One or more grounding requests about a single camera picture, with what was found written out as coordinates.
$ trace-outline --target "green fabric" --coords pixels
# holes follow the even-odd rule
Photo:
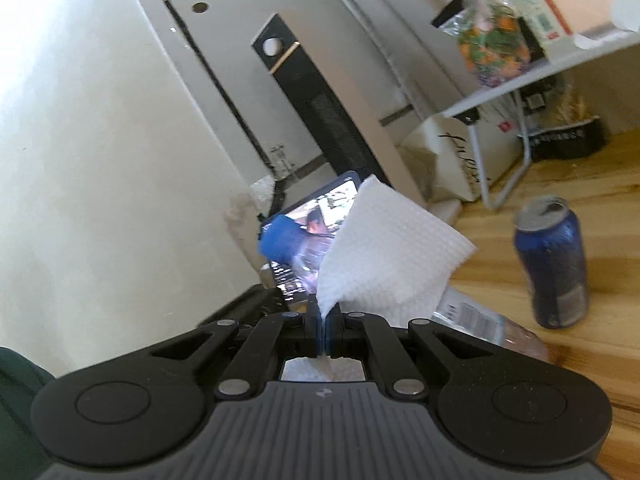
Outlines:
[[[54,377],[0,348],[0,478],[31,480],[50,460],[31,432],[31,402]]]

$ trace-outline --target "wooden table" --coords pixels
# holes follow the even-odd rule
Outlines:
[[[514,212],[541,194],[567,199],[582,225],[591,308],[565,330],[534,321],[513,247]],[[451,285],[536,332],[557,364],[606,391],[614,422],[599,463],[616,479],[640,479],[640,131],[589,158],[534,164],[499,213],[468,204],[455,227],[478,252]]]

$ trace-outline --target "metal table leg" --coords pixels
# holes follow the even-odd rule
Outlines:
[[[527,123],[524,119],[524,108],[522,106],[520,92],[515,91],[512,92],[511,95],[515,100],[517,106],[518,127],[520,128],[520,132],[522,133],[522,143],[524,144],[524,159],[522,161],[522,165],[515,173],[510,176],[507,184],[505,184],[504,186],[504,189],[500,193],[498,193],[498,196],[495,198],[495,200],[492,200],[491,194],[489,193],[489,184],[486,179],[486,173],[484,172],[484,161],[482,160],[482,151],[480,149],[480,142],[478,140],[478,130],[476,129],[475,123],[467,125],[469,131],[469,139],[471,140],[471,147],[474,151],[474,159],[476,160],[476,166],[478,167],[478,179],[480,180],[480,194],[482,196],[482,202],[484,203],[486,208],[490,209],[491,211],[496,211],[501,208],[509,193],[511,193],[511,191],[513,190],[513,187],[518,183],[522,176],[527,172],[527,168],[531,165],[531,146],[529,143],[529,131],[527,129]]]

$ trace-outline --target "white paper bag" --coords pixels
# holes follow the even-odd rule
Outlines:
[[[494,184],[521,156],[517,122],[511,109],[500,101],[478,107],[476,124],[484,170],[489,186]],[[433,201],[459,198],[473,202],[480,196],[478,168],[468,129],[457,119],[435,114],[402,141],[407,149],[429,150],[436,155]]]

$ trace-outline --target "white wall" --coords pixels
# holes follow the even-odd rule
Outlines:
[[[257,282],[226,232],[246,184],[136,0],[0,0],[0,23],[0,346],[60,374]]]

